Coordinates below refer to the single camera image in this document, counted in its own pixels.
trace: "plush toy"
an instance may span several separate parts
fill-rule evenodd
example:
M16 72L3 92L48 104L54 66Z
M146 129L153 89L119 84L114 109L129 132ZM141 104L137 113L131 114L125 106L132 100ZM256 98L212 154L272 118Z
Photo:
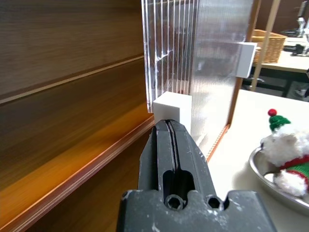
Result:
M288 119L268 112L272 134L261 141L262 152L280 169L273 182L296 197L309 193L309 130L294 126Z

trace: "screw hole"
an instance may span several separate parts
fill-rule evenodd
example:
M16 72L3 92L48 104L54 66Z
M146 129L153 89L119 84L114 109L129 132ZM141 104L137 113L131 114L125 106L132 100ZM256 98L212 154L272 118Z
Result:
M168 202L169 206L174 208L174 209L178 209L180 206L180 201L177 198L172 197L169 202Z
M172 210L181 210L184 207L185 202L178 195L169 195L165 200L165 206Z
M218 200L217 198L214 198L214 197L212 197L212 198L210 198L210 199L208 200L208 204L209 204L212 208L214 208L214 209L217 209L217 208L219 208L219 206L220 206L219 200Z

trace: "silver plate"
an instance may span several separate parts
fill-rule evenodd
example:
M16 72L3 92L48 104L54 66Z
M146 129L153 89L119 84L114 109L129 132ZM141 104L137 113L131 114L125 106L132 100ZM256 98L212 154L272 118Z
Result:
M264 189L288 208L309 216L309 204L307 202L281 191L276 185L265 178L265 175L278 173L279 170L273 164L269 163L260 151L261 149L257 148L251 153L249 164Z

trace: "white tabletop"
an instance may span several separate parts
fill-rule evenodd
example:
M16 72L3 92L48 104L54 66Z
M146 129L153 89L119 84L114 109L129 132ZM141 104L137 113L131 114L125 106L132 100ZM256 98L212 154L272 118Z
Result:
M284 45L306 45L305 38L286 38ZM291 52L282 51L278 63L262 64L262 68L305 73L309 69L309 57L291 56Z
M212 180L221 199L234 189L260 193L279 232L308 232L309 217L286 208L265 192L248 164L251 152L271 133L267 115L271 108L277 109L279 115L292 123L308 121L308 102L241 90L232 126L209 162Z

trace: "clear plastic panel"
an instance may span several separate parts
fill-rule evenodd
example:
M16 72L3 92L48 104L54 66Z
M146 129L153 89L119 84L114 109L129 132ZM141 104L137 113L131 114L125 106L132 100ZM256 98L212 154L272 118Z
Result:
M252 3L142 0L148 111L165 91L192 95L191 135L204 154L226 125Z
M191 135L206 155L227 123L253 0L200 0L193 57Z
M197 0L142 0L148 111L165 91L189 94Z

